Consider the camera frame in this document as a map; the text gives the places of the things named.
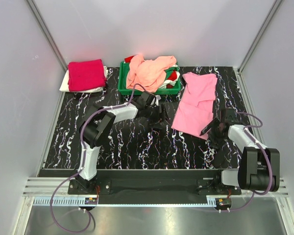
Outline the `pink t shirt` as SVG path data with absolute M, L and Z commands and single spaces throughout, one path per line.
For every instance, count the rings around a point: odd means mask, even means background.
M 208 135 L 201 134 L 201 131 L 214 117 L 213 104 L 216 99 L 217 76 L 214 73 L 198 75 L 188 72 L 182 77 L 186 86 L 171 128 L 207 140 Z

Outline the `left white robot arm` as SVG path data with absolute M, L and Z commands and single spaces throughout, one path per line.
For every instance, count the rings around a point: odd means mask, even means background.
M 93 180 L 97 175 L 97 161 L 101 146 L 108 140 L 115 123 L 146 118 L 154 129 L 162 129 L 170 123 L 167 109 L 159 103 L 160 97 L 143 92 L 139 97 L 131 97 L 121 105 L 92 105 L 81 121 L 79 133 L 82 146 L 78 168 L 79 188 L 86 194 L 96 189 Z

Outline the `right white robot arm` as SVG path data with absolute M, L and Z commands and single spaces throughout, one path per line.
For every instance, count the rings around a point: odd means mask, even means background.
M 220 148 L 225 140 L 231 140 L 242 154 L 237 170 L 222 170 L 219 178 L 213 181 L 216 193 L 224 194 L 230 186 L 258 195 L 278 191 L 280 153 L 261 143 L 250 132 L 250 128 L 262 126 L 262 121 L 253 114 L 225 108 L 220 118 L 214 118 L 202 129 L 200 134 L 207 134 L 215 149 Z

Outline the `green plastic bin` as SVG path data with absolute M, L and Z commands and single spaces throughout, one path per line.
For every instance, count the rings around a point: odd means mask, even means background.
M 121 95 L 131 95 L 132 90 L 126 88 L 126 77 L 129 72 L 129 63 L 122 61 L 120 63 L 118 91 Z M 177 95 L 181 91 L 181 79 L 177 76 L 176 84 L 170 89 L 158 89 L 155 95 Z

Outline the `folded magenta t shirt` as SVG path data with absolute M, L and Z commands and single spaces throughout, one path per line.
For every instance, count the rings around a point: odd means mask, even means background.
M 70 92 L 81 92 L 105 87 L 106 78 L 101 59 L 70 62 L 68 64 L 68 71 Z

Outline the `folded white t shirt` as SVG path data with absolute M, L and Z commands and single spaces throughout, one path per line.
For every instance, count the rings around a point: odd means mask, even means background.
M 107 77 L 108 75 L 107 66 L 103 66 L 103 69 L 104 69 L 104 76 Z M 67 70 L 64 75 L 59 91 L 72 93 L 72 91 L 69 90 L 68 82 L 69 82 L 69 70 Z M 78 93 L 97 93 L 101 91 L 103 91 L 103 87 L 94 88 L 94 89 L 85 90 L 85 91 L 78 91 Z

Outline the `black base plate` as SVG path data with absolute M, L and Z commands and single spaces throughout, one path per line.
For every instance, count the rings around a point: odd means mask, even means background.
M 217 196 L 241 195 L 220 170 L 103 170 L 89 183 L 71 179 L 69 194 L 98 195 L 99 205 L 213 207 Z

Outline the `right corner post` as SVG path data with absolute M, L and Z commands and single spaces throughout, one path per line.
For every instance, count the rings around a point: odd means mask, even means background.
M 273 18 L 275 17 L 276 13 L 278 12 L 279 8 L 283 4 L 283 0 L 275 0 L 269 9 L 269 12 L 267 13 L 264 21 L 262 22 L 254 40 L 252 41 L 252 44 L 250 45 L 245 57 L 243 58 L 240 66 L 238 67 L 238 72 L 242 73 L 251 59 L 253 53 L 255 52 L 257 46 L 259 45 L 262 37 L 264 36 L 266 30 L 268 29 L 270 23 L 272 22 Z

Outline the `corner post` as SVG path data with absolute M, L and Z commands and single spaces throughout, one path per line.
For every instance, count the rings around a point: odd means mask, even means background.
M 64 57 L 62 56 L 48 26 L 34 0 L 24 0 L 29 10 L 31 11 L 35 21 L 37 22 L 38 27 L 40 28 L 42 34 L 44 35 L 49 47 L 51 48 L 54 56 L 56 57 L 58 63 L 60 64 L 63 71 L 67 70 L 67 63 L 65 62 Z
M 262 22 L 254 40 L 252 41 L 252 44 L 250 45 L 245 57 L 243 58 L 240 66 L 238 67 L 238 72 L 242 73 L 251 59 L 253 53 L 255 52 L 257 46 L 259 45 L 262 37 L 264 36 L 266 30 L 268 29 L 270 23 L 272 22 L 273 18 L 275 17 L 276 13 L 278 12 L 279 8 L 283 4 L 283 0 L 275 0 L 269 9 L 269 12 L 267 13 L 264 21 Z

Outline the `aluminium rail frame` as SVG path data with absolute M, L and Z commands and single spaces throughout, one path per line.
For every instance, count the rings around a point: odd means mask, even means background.
M 294 235 L 287 189 L 251 198 L 232 196 L 239 210 L 217 212 L 215 197 L 199 205 L 104 205 L 78 210 L 83 195 L 68 195 L 62 178 L 29 178 L 16 235 Z

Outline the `left corner post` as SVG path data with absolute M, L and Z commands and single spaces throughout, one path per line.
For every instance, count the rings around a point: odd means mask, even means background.
M 67 70 L 67 63 L 65 62 L 64 57 L 62 56 L 48 26 L 34 0 L 24 0 L 29 10 L 31 11 L 35 21 L 37 22 L 38 27 L 40 28 L 42 34 L 44 35 L 49 47 L 51 48 L 54 56 L 56 57 L 58 63 L 60 64 L 63 71 Z

